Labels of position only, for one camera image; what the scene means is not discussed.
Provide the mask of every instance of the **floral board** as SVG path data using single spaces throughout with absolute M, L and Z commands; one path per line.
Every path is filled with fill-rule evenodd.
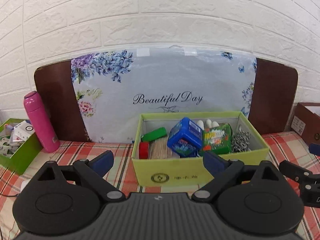
M 248 116 L 257 60 L 195 48 L 97 52 L 71 60 L 72 83 L 94 142 L 129 143 L 139 114 L 242 111 Z

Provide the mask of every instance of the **ribbed gray surface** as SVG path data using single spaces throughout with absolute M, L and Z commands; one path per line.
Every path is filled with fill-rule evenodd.
M 19 235 L 16 240 L 301 240 L 295 234 L 255 237 L 219 220 L 209 204 L 190 201 L 185 193 L 132 193 L 108 204 L 95 222 L 81 231 L 57 237 Z

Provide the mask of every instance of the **brown box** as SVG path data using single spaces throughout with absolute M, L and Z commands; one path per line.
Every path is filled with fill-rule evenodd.
M 320 144 L 320 103 L 298 103 L 291 128 L 307 145 Z

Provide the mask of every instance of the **storage box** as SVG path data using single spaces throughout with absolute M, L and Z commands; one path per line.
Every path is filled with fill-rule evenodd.
M 10 118 L 0 126 L 0 132 L 3 131 L 6 123 L 20 123 L 22 121 L 24 121 L 24 119 Z M 11 158 L 0 155 L 0 165 L 22 175 L 41 150 L 42 145 L 36 133 L 34 133 L 19 147 Z
M 242 131 L 249 132 L 251 151 L 220 155 L 226 160 L 239 159 L 245 164 L 256 165 L 268 154 L 268 145 L 241 112 L 141 114 L 132 152 L 134 170 L 141 186 L 194 185 L 212 180 L 213 177 L 203 166 L 202 157 L 139 160 L 141 135 L 163 126 L 169 133 L 183 117 L 189 117 L 194 122 L 206 119 L 215 120 L 218 123 L 227 122 L 231 125 L 233 132 L 238 131 L 239 127 Z
M 291 128 L 307 145 L 320 144 L 320 103 L 298 103 Z

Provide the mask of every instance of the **headboard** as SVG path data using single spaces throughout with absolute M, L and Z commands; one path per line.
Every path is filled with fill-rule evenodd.
M 73 85 L 71 61 L 40 67 L 35 83 L 60 140 L 89 141 Z M 284 131 L 298 83 L 296 69 L 257 59 L 249 121 L 260 134 Z

